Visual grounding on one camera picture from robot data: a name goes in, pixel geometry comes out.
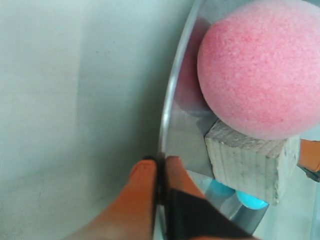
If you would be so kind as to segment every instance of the orange object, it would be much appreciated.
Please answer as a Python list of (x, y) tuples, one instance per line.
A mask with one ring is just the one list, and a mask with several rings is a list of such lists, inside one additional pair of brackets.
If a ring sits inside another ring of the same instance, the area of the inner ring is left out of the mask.
[(253, 239), (216, 210), (180, 158), (170, 156), (139, 161), (117, 199), (65, 240), (152, 240), (158, 203), (164, 205), (168, 240)]
[(301, 139), (298, 165), (312, 172), (320, 171), (320, 141)]

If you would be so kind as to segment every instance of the metal surface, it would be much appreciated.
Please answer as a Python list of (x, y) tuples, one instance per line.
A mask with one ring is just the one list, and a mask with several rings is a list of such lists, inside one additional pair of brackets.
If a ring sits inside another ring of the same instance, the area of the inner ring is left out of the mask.
[[(217, 120), (208, 108), (198, 83), (197, 55), (212, 23), (251, 0), (198, 0), (186, 21), (172, 66), (164, 103), (159, 152), (180, 156), (186, 169), (213, 177), (204, 135)], [(235, 196), (206, 192), (207, 199), (226, 217), (253, 233), (267, 208), (250, 210)]]

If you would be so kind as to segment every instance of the wooden block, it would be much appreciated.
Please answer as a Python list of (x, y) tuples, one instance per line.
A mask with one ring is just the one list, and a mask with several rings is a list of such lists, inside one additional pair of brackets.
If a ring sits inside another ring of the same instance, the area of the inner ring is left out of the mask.
[(279, 204), (300, 155), (300, 136), (262, 140), (241, 134), (218, 120), (205, 136), (218, 182)]

